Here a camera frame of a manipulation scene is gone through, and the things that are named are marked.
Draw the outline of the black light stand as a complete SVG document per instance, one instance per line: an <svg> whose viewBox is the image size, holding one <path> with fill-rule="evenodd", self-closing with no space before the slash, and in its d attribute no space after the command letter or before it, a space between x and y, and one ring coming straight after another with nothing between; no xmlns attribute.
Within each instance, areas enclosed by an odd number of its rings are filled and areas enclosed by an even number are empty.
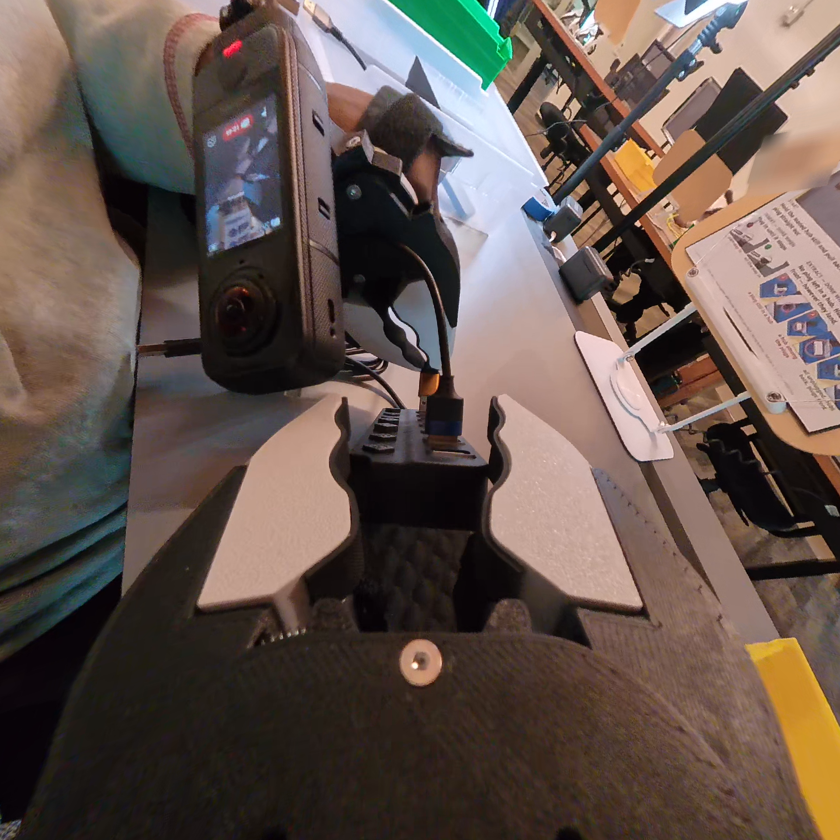
<svg viewBox="0 0 840 840"><path fill-rule="evenodd" d="M790 7L803 6L804 2L783 2L779 9L772 10L769 3L750 2L737 27L721 33L722 52L714 56L704 50L703 67L683 81L672 82L667 93L641 118L642 127L659 146L669 149L672 142L665 123L678 110L689 117L686 102L707 79L723 88L741 69L760 90L768 89L838 26L838 2L813 2L792 26L783 26L784 13ZM803 78L798 87L773 105L786 117L778 133L790 133L795 138L838 134L838 53L836 49L812 76Z"/></svg>

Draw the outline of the black office chair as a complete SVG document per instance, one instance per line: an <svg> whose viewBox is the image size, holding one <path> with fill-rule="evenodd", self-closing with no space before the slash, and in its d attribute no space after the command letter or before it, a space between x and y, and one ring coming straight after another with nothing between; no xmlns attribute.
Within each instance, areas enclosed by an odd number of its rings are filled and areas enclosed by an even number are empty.
<svg viewBox="0 0 840 840"><path fill-rule="evenodd" d="M705 454L714 470L710 479L699 479L704 493L723 491L735 512L779 539L805 539L820 536L816 525L797 518L774 491L761 462L753 452L751 438L739 425L716 423L704 433L697 449Z"/></svg>

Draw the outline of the black mesh cushion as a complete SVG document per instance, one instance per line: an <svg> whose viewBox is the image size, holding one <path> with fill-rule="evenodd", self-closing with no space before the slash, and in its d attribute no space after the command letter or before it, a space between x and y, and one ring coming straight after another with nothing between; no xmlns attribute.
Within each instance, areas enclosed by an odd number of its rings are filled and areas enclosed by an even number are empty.
<svg viewBox="0 0 840 840"><path fill-rule="evenodd" d="M353 593L366 633L454 632L455 586L471 533L363 525L364 573Z"/></svg>

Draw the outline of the black usb hub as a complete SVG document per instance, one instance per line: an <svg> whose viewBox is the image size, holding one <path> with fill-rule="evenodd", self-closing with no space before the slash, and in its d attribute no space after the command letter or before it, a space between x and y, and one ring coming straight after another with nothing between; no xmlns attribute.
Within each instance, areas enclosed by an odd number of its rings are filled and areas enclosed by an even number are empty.
<svg viewBox="0 0 840 840"><path fill-rule="evenodd" d="M387 407L351 449L349 483L363 524L477 532L488 464L463 439L431 448L418 411Z"/></svg>

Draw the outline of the instruction poster board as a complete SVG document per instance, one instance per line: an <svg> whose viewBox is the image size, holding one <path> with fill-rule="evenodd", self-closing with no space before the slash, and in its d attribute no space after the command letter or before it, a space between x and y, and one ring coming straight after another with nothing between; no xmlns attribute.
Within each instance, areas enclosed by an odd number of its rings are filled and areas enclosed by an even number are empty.
<svg viewBox="0 0 840 840"><path fill-rule="evenodd" d="M673 269L771 432L839 456L839 183L742 199L693 227Z"/></svg>

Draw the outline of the blue-collared usb plug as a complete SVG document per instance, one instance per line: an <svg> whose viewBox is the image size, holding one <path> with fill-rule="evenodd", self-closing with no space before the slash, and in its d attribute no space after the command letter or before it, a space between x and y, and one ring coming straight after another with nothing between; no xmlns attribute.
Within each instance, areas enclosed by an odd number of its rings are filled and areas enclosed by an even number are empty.
<svg viewBox="0 0 840 840"><path fill-rule="evenodd" d="M406 245L399 244L398 247L403 253L410 256L422 270L436 318L441 366L436 391L427 398L426 435L430 439L435 438L441 446L456 445L463 433L464 400L455 388L448 341L448 322L445 316L443 299L434 275L427 264Z"/></svg>

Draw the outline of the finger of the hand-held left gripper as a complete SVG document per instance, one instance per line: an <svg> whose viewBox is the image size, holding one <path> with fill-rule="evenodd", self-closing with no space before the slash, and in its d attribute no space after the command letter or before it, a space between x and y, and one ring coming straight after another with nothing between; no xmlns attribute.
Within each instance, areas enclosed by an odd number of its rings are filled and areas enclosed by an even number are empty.
<svg viewBox="0 0 840 840"><path fill-rule="evenodd" d="M399 292L399 319L414 330L437 330L438 316L424 279L410 280Z"/></svg>
<svg viewBox="0 0 840 840"><path fill-rule="evenodd" d="M418 346L422 327L428 326L428 296L375 296L378 310L363 296L343 300L345 332L363 350L383 361L410 371L421 371L428 362Z"/></svg>

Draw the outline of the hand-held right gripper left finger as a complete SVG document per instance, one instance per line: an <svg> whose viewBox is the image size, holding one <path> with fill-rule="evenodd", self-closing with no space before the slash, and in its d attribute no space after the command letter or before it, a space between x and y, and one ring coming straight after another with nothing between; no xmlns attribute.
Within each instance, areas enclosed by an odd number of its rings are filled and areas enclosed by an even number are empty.
<svg viewBox="0 0 840 840"><path fill-rule="evenodd" d="M361 581L348 400L325 395L251 456L196 606L309 614Z"/></svg>

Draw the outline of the small black device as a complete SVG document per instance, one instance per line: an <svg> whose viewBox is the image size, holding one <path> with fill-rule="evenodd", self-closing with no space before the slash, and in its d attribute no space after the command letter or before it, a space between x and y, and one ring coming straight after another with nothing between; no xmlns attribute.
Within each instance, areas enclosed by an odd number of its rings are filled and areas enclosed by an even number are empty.
<svg viewBox="0 0 840 840"><path fill-rule="evenodd" d="M549 242L560 242L571 236L583 220L583 209L573 196L567 196L556 205L551 215L542 222L542 231Z"/></svg>

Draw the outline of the clear plastic bin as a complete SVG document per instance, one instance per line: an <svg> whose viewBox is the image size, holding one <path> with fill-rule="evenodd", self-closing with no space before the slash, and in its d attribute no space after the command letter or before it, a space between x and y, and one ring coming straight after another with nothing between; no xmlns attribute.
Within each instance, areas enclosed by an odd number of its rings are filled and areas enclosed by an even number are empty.
<svg viewBox="0 0 840 840"><path fill-rule="evenodd" d="M548 184L545 175L498 89L483 89L477 74L458 59L436 64L425 56L410 56L397 70L381 62L368 63L367 88L393 85L407 90L415 61L437 102L436 113L448 136L473 151L455 163L444 183L443 213L484 234L491 234Z"/></svg>

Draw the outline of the green plastic bin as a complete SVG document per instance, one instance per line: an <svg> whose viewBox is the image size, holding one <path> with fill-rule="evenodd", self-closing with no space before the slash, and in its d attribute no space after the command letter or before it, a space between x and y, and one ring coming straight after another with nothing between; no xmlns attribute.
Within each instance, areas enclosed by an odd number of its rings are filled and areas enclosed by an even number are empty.
<svg viewBox="0 0 840 840"><path fill-rule="evenodd" d="M509 36L478 1L391 1L415 25L472 70L480 89L493 85L512 58Z"/></svg>

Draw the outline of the person's left forearm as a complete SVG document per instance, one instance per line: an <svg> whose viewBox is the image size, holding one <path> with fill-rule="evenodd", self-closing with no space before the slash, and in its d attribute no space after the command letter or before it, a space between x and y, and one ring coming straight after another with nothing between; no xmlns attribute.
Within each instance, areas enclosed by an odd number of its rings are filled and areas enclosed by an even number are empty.
<svg viewBox="0 0 840 840"><path fill-rule="evenodd" d="M193 195L193 79L215 17L175 1L47 3L101 141L129 179Z"/></svg>

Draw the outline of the yellow plastic bin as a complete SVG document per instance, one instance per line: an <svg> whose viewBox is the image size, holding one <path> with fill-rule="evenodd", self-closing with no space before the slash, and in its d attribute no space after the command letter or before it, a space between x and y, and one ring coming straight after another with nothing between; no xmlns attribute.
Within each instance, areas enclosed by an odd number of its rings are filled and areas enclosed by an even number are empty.
<svg viewBox="0 0 840 840"><path fill-rule="evenodd" d="M816 830L839 838L839 726L794 638L746 645L779 720Z"/></svg>

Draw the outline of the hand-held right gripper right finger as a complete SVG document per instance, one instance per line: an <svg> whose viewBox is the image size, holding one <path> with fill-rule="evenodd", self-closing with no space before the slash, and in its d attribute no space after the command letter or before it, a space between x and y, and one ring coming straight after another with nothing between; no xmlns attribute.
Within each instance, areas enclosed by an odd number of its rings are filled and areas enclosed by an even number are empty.
<svg viewBox="0 0 840 840"><path fill-rule="evenodd" d="M583 607L641 615L644 601L596 483L572 442L509 395L488 418L482 536L531 615Z"/></svg>

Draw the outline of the person's grey shirt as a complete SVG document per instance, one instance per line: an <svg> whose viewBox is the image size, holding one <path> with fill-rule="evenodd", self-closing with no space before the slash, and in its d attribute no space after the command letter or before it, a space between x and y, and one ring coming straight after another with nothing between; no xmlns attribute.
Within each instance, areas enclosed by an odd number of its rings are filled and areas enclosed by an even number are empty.
<svg viewBox="0 0 840 840"><path fill-rule="evenodd" d="M2 2L1 656L121 569L140 265L46 2Z"/></svg>

